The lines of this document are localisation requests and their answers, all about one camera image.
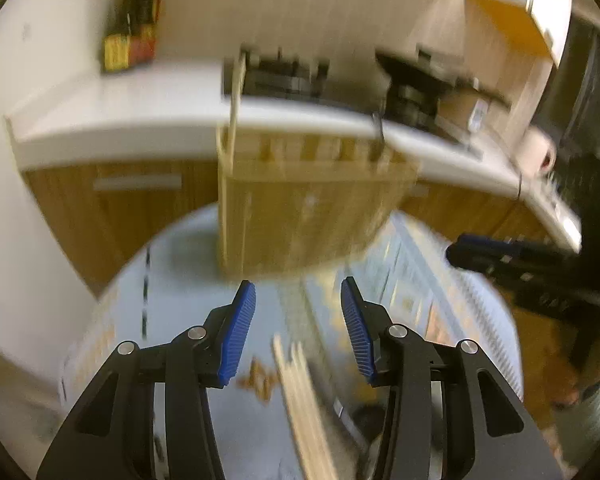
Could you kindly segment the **wooden chopstick bundle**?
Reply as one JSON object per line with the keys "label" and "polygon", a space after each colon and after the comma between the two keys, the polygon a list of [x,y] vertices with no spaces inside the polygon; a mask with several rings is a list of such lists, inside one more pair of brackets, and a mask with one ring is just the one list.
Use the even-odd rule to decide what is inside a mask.
{"label": "wooden chopstick bundle", "polygon": [[337,469],[332,460],[302,344],[292,342],[289,353],[286,353],[282,337],[275,334],[272,352],[303,478],[336,480]]}

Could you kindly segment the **blue patterned tablecloth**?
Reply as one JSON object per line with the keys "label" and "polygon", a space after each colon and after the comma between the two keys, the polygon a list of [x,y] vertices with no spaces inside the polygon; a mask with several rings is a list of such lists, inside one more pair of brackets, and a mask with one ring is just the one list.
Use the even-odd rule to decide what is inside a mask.
{"label": "blue patterned tablecloth", "polygon": [[[294,438],[276,356],[302,352],[318,391],[348,411],[384,404],[358,371],[340,307],[340,286],[354,278],[362,296],[384,306],[394,322],[452,346],[474,340],[516,392],[524,374],[509,308],[480,276],[446,262],[448,243],[413,217],[393,214],[361,257],[289,278],[257,281],[257,307],[237,375],[208,393],[224,474],[230,479],[298,479]],[[61,365],[58,393],[72,408],[122,341],[166,344],[208,312],[228,304],[237,284],[216,262],[218,220],[202,208],[153,238],[100,295],[90,326]]]}

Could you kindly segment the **white paper roll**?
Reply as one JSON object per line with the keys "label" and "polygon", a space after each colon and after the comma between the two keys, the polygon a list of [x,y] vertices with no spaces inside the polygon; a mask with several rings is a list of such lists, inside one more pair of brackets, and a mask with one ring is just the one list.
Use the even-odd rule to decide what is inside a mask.
{"label": "white paper roll", "polygon": [[541,129],[530,126],[514,151],[514,161],[526,178],[545,177],[554,168],[557,148]]}

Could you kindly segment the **black wok pan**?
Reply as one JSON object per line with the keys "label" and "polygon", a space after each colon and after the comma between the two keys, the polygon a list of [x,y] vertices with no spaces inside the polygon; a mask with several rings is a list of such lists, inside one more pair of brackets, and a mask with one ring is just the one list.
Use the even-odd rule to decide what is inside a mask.
{"label": "black wok pan", "polygon": [[430,58],[406,58],[377,48],[376,62],[390,79],[387,96],[407,99],[406,88],[412,89],[427,101],[438,100],[454,91],[473,91],[488,101],[509,110],[512,102],[502,92],[488,86],[471,73],[453,70],[431,62]]}

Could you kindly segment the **black gas stove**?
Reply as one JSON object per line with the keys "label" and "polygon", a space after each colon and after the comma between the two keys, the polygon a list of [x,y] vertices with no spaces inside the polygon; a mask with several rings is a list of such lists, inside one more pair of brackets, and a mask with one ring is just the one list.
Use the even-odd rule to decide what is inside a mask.
{"label": "black gas stove", "polygon": [[[462,67],[463,60],[458,56],[444,54],[423,46],[418,46],[416,54],[411,58],[424,56],[430,58],[433,63],[469,73]],[[296,56],[288,58],[282,52],[277,52],[274,56],[262,55],[257,48],[248,44],[240,46],[239,57],[246,62],[242,87],[245,96],[337,107],[350,112],[375,115],[389,122],[422,131],[434,131],[439,105],[448,96],[469,93],[486,104],[498,104],[468,90],[450,92],[437,101],[427,101],[409,88],[405,89],[407,99],[387,96],[390,79],[380,68],[376,58],[376,65],[388,79],[388,86],[385,89],[381,89],[378,82],[374,80],[355,82],[332,76],[329,73],[330,62],[326,58],[320,58],[311,65],[302,62]]]}

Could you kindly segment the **wooden base cabinet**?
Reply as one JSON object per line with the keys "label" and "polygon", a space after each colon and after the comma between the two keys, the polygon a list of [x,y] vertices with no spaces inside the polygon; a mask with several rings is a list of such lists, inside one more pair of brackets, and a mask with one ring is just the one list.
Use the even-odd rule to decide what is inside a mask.
{"label": "wooden base cabinet", "polygon": [[[101,177],[180,174],[179,190],[96,192]],[[22,172],[62,251],[88,289],[100,296],[148,240],[179,218],[218,199],[214,160],[104,162]],[[422,180],[401,208],[449,240],[464,232],[502,240],[553,239],[538,214],[510,200],[462,186]]]}

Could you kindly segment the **beige plastic utensil basket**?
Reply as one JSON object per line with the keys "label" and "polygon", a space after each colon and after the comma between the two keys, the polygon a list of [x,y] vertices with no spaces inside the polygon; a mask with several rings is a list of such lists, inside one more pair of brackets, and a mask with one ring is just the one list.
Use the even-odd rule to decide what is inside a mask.
{"label": "beige plastic utensil basket", "polygon": [[419,164],[372,138],[239,125],[247,73],[232,71],[216,130],[219,264],[226,276],[297,274],[362,254],[414,185]]}

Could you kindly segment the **dark soy sauce bottle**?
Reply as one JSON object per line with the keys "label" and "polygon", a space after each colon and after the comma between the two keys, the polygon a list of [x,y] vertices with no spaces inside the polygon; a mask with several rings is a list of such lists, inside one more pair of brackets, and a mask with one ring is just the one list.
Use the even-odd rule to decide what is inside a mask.
{"label": "dark soy sauce bottle", "polygon": [[122,72],[131,66],[132,3],[133,0],[120,1],[114,24],[102,42],[102,69],[105,73]]}

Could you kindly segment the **white refrigerator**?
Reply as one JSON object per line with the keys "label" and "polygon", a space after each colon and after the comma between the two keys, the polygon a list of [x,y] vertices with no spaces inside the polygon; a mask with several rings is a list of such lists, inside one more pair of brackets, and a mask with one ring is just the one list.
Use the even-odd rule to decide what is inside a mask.
{"label": "white refrigerator", "polygon": [[18,126],[99,69],[114,0],[7,0],[0,10],[0,353],[51,382],[94,299],[54,239],[12,147]]}

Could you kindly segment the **yellow label oil bottle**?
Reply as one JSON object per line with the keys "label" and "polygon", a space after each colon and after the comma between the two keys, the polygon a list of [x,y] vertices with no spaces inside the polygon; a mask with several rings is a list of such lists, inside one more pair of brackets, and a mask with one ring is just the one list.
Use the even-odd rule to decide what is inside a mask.
{"label": "yellow label oil bottle", "polygon": [[157,29],[162,0],[130,0],[130,65],[139,66],[154,60]]}

